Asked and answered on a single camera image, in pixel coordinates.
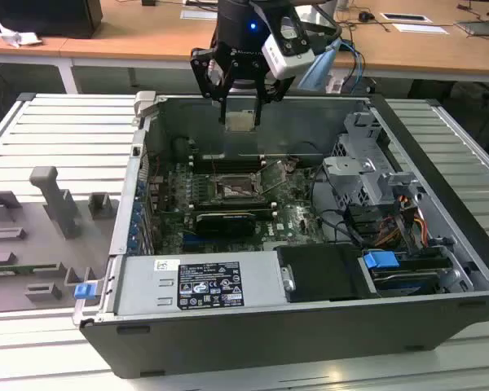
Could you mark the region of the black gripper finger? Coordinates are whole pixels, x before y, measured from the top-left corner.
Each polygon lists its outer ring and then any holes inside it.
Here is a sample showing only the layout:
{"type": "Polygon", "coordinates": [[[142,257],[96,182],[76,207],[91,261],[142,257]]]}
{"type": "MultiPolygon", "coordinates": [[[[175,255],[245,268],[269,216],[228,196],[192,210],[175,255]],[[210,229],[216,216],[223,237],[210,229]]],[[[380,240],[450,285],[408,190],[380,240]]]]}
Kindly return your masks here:
{"type": "Polygon", "coordinates": [[[267,85],[265,79],[258,79],[255,81],[257,91],[254,106],[255,125],[260,125],[261,123],[262,107],[271,102],[281,101],[292,84],[293,79],[291,77],[283,80],[276,80],[272,85],[267,85]]]}
{"type": "Polygon", "coordinates": [[[227,96],[233,85],[233,65],[231,48],[229,46],[215,46],[209,49],[193,48],[190,65],[201,94],[215,102],[220,103],[218,121],[226,122],[227,96]],[[210,63],[216,63],[222,70],[222,76],[217,83],[210,78],[210,63]]]}

